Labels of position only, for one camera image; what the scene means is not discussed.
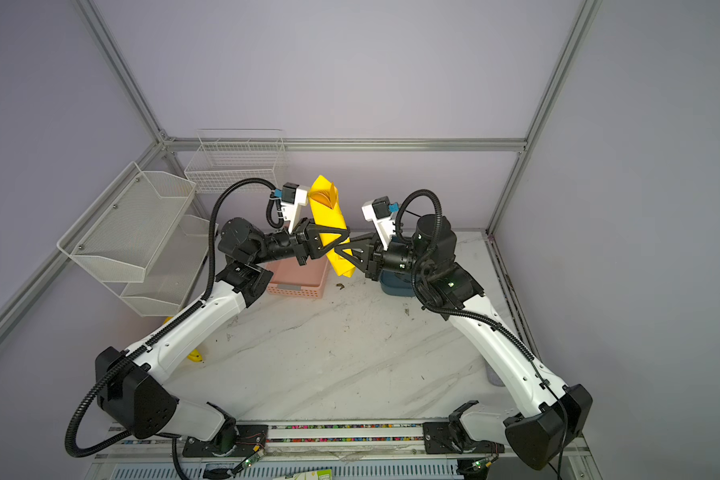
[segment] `yellow cloth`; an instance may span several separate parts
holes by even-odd
[[[335,228],[346,228],[347,224],[342,215],[342,209],[338,206],[338,190],[336,186],[320,175],[309,189],[309,207],[312,208],[312,217],[317,225],[333,226]],[[338,234],[320,234],[323,245],[328,245],[338,238]],[[355,273],[355,266],[341,258],[335,251],[331,250],[326,254],[328,261],[333,265],[336,275],[352,276]]]

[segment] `white wire basket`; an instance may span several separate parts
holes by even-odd
[[[128,283],[119,293],[107,288],[141,316],[177,314],[208,253],[208,225],[208,220],[197,216],[182,216],[144,282]]]
[[[134,178],[80,241],[67,244],[67,232],[57,243],[102,283],[144,282],[195,194],[185,178],[135,164],[126,170],[133,168]]]
[[[288,169],[282,130],[198,130],[200,148],[184,170],[201,194],[220,194],[244,178],[263,178],[282,187]],[[269,191],[250,184],[238,191]]]

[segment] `lavender wall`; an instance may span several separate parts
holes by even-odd
[[[604,478],[720,478],[720,1],[603,2],[498,228]]]
[[[429,188],[438,195],[453,228],[484,229],[516,157],[514,152],[291,152],[287,180],[310,186],[323,175],[336,184],[342,213],[354,231],[373,230],[360,210],[365,202],[386,195],[392,202],[402,203],[420,188]],[[190,152],[179,154],[184,165],[191,158]],[[217,197],[200,195],[208,211]],[[268,230],[264,220],[267,198],[266,193],[232,193],[220,210],[220,224],[243,216]],[[432,203],[419,198],[410,210],[428,214]],[[310,216],[309,210],[302,216]],[[407,226],[415,225],[415,217],[407,221]]]
[[[99,0],[163,128],[524,138],[580,0]]]
[[[149,142],[71,2],[0,2],[0,307]],[[82,478],[62,440],[94,357],[155,326],[67,267],[0,353],[0,478]],[[108,423],[93,411],[81,443]]]

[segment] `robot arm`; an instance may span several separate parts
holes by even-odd
[[[403,206],[416,196],[431,197],[439,210],[428,190],[412,194]],[[383,270],[412,276],[422,308],[459,329],[506,385],[517,410],[494,411],[470,402],[451,414],[449,420],[458,420],[453,437],[461,439],[462,451],[480,440],[509,444],[528,466],[542,469],[581,434],[592,397],[581,385],[568,387],[502,321],[482,287],[455,262],[456,235],[445,216],[422,216],[411,239],[392,242],[403,212],[387,197],[367,202],[363,213],[376,233],[350,239],[337,253],[371,280]]]
[[[306,189],[286,184],[277,192],[289,225],[264,234],[243,218],[229,220],[218,245],[226,255],[226,267],[216,274],[210,294],[198,300],[202,306],[195,302],[176,316],[182,321],[165,324],[123,352],[109,348],[96,358],[98,379],[115,364],[130,361],[97,396],[99,406],[128,432],[136,438],[160,433],[191,436],[210,442],[217,455],[228,452],[236,440],[235,419],[214,405],[175,398],[163,383],[208,335],[264,293],[272,272],[257,264],[295,257],[303,265],[307,258],[334,250],[371,280],[378,280],[383,270],[396,274],[416,270],[414,291],[420,301],[469,338],[503,380],[516,409],[492,412],[470,402],[451,415],[458,414],[464,451],[470,442],[480,440],[508,443],[525,463],[540,469],[580,433],[592,398],[582,386],[567,387],[504,324],[482,287],[455,262],[456,235],[444,216],[439,235],[435,235],[435,216],[425,215],[411,239],[393,242],[398,206],[387,197],[379,198],[362,208],[376,233],[342,244],[348,230],[315,225],[307,218],[297,221],[300,207],[306,204]],[[324,233],[339,237],[323,245],[319,238]]]

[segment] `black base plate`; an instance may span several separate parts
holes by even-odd
[[[266,446],[266,434],[269,430],[268,425],[240,425],[237,426],[237,443],[232,451],[227,455],[228,457],[247,457],[253,453],[253,447],[259,443],[262,446]],[[185,458],[201,458],[201,457],[215,457],[209,452],[209,442],[201,442],[195,440],[190,443],[189,441],[184,442],[184,452],[182,455]]]
[[[448,432],[448,422],[425,422],[424,451],[429,454],[462,453],[451,444],[453,440]],[[504,446],[496,442],[477,442],[477,446],[469,453],[504,453]]]

